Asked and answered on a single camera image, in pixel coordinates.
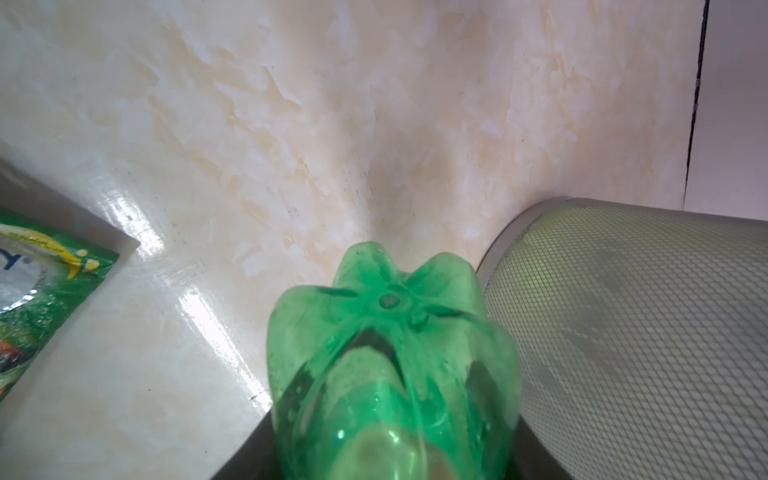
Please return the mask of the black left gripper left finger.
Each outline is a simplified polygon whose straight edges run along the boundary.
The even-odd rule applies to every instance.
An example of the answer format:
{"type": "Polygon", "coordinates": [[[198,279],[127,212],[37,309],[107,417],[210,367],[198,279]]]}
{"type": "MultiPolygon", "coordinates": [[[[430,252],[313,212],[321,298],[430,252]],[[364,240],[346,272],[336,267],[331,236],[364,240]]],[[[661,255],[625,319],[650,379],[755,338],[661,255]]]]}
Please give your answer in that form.
{"type": "Polygon", "coordinates": [[[279,455],[271,411],[213,480],[279,480],[279,455]]]}

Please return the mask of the green plastic bottle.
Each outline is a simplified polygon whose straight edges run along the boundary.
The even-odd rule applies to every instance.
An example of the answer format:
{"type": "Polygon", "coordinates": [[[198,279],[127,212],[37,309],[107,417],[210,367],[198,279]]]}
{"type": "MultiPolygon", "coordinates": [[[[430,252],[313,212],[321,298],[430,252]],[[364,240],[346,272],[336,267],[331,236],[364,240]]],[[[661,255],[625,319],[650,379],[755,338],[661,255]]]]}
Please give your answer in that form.
{"type": "Polygon", "coordinates": [[[289,479],[501,479],[519,419],[511,336],[452,254],[399,270],[378,243],[270,315],[271,418],[289,479]]]}

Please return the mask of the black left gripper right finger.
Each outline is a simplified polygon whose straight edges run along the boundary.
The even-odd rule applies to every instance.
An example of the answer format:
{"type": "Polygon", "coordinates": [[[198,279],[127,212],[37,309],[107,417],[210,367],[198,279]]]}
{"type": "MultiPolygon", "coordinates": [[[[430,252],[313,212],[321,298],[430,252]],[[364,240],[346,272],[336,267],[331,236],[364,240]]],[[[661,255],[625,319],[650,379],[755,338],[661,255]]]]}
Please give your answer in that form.
{"type": "Polygon", "coordinates": [[[517,424],[509,458],[510,480],[572,480],[521,418],[517,424]]]}

